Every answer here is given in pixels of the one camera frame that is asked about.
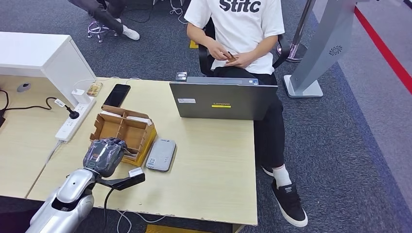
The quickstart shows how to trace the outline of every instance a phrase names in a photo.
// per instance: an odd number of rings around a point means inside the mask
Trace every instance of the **black phone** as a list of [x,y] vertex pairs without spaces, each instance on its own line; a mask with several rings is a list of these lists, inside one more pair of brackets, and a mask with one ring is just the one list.
[[129,93],[130,86],[123,84],[116,84],[112,92],[110,92],[104,105],[109,105],[113,107],[120,107],[123,103],[124,98],[126,98],[127,93]]

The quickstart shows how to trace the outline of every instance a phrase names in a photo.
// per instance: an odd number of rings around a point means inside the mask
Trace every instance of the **red line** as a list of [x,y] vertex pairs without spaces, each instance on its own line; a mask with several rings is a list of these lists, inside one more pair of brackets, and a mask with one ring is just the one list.
[[379,37],[378,33],[373,29],[372,25],[368,22],[362,12],[355,7],[355,15],[358,17],[359,22],[362,24],[365,31],[368,33],[369,37],[371,37],[372,41],[385,58],[386,62],[401,80],[401,82],[405,85],[406,89],[412,94],[412,77],[409,75],[407,70],[402,66],[402,64],[397,60],[394,54],[389,50],[388,46],[386,46],[385,42]]

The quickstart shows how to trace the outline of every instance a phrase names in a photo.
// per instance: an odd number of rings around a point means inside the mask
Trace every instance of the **leg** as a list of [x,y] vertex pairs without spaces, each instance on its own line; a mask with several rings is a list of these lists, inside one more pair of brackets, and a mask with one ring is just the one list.
[[243,228],[245,227],[246,225],[240,225],[240,224],[233,224],[233,227],[232,227],[232,232],[233,233],[239,233],[241,230],[243,230]]
[[[275,85],[276,78],[268,74],[251,74],[236,67],[219,67],[214,71],[217,77],[257,78],[259,84]],[[283,217],[292,225],[304,227],[308,217],[300,204],[296,185],[289,178],[284,165],[285,126],[283,123],[283,106],[277,96],[272,100],[265,117],[254,121],[255,153],[263,170],[274,177],[272,191]]]
[[107,11],[114,17],[120,18],[124,9],[126,8],[125,0],[106,0],[109,5],[107,6]]
[[123,25],[113,18],[96,0],[69,0],[72,4],[85,10],[90,16],[115,32],[122,34]]

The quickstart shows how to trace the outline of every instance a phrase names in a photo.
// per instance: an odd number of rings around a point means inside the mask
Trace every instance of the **black pants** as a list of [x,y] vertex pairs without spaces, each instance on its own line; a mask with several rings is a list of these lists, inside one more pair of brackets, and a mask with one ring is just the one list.
[[123,33],[123,25],[115,18],[120,18],[123,10],[126,8],[125,0],[106,0],[109,5],[107,9],[101,4],[103,0],[69,0],[72,4],[87,11],[99,23],[114,30],[117,34]]
[[[215,77],[257,78],[259,84],[277,85],[275,75],[252,74],[237,67],[217,67]],[[265,167],[280,167],[284,164],[285,125],[282,116],[282,102],[275,95],[263,120],[255,120],[255,156]]]

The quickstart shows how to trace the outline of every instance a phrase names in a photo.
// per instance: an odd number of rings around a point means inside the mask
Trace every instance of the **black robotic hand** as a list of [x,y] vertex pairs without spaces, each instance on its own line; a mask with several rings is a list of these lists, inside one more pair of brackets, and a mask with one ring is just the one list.
[[94,170],[102,177],[110,177],[123,158],[126,148],[126,142],[118,138],[94,140],[83,159],[83,167]]

